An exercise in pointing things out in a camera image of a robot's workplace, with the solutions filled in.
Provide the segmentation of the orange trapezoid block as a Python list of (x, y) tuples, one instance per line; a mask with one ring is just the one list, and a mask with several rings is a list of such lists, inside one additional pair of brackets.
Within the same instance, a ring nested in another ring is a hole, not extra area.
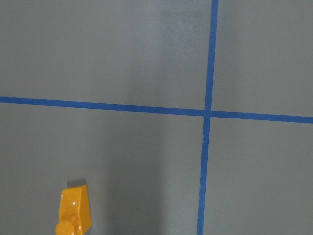
[(61, 192), (57, 235), (84, 235), (92, 226), (88, 188), (69, 187)]

